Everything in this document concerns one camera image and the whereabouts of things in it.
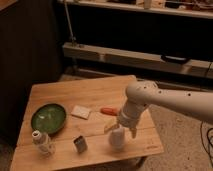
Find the green plate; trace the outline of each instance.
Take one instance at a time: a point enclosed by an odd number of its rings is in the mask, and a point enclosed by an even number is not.
[[[47,104],[40,107],[31,119],[33,130],[54,134],[58,132],[65,123],[66,111],[58,104]]]

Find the tiled floor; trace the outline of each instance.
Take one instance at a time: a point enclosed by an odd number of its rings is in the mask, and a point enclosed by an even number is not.
[[[60,81],[83,79],[82,77],[63,75]],[[171,110],[150,106],[152,118],[156,124],[165,152],[149,156],[139,171],[179,171],[179,170],[211,170],[209,158],[200,139],[200,121],[185,117]],[[13,149],[0,141],[0,171],[9,170]],[[72,171],[118,171],[136,170],[134,160],[90,166]]]

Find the dark wall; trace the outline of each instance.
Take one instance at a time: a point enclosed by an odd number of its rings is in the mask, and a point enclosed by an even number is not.
[[[15,144],[31,85],[56,81],[61,44],[51,0],[0,11],[0,136]]]

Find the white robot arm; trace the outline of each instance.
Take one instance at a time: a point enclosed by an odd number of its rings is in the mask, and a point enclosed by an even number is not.
[[[134,82],[126,88],[127,101],[117,121],[136,136],[141,113],[150,105],[163,106],[184,115],[213,124],[213,93],[159,89],[152,81]]]

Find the wooden tabletop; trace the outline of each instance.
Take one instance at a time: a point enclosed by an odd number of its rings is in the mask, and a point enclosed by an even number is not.
[[[123,150],[115,151],[108,144],[109,134],[104,134],[104,126],[114,116],[103,115],[99,110],[101,107],[121,108],[126,100],[125,87],[133,81],[136,81],[134,76],[118,76],[34,85],[11,170],[60,170],[162,153],[163,146],[148,110],[142,114],[135,139],[126,129]],[[55,153],[44,157],[32,143],[30,123],[33,113],[48,103],[61,104],[66,109],[67,121],[52,137]],[[71,116],[75,105],[91,108],[88,120]],[[79,135],[85,137],[88,145],[88,150],[82,154],[77,153],[73,144]]]

